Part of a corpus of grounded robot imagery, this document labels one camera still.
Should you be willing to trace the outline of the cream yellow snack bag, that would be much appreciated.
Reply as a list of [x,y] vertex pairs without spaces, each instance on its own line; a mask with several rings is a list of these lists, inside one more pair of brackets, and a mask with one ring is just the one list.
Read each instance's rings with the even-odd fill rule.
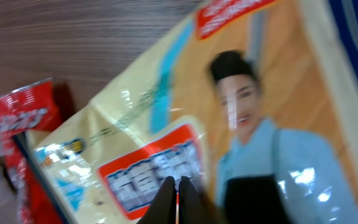
[[209,1],[50,134],[60,223],[137,223],[188,177],[241,223],[358,223],[358,1]]

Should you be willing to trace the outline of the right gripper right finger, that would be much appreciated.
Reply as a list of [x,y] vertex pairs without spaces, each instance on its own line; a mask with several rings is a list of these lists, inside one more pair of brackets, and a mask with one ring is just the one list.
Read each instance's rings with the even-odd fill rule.
[[188,177],[182,176],[178,194],[179,224],[226,224],[223,214],[204,193],[198,193]]

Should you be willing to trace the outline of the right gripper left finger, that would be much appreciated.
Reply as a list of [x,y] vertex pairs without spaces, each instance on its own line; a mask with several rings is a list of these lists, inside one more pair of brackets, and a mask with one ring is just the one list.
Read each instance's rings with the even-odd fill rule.
[[137,224],[176,224],[177,191],[175,179],[168,176],[144,216]]

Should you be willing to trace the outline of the red candy bag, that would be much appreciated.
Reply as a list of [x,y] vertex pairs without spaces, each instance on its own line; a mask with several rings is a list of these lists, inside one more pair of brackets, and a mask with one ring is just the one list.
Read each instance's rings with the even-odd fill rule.
[[14,136],[23,134],[24,145],[34,146],[62,123],[53,98],[50,78],[0,95],[0,167],[15,193],[0,206],[9,223],[61,223]]

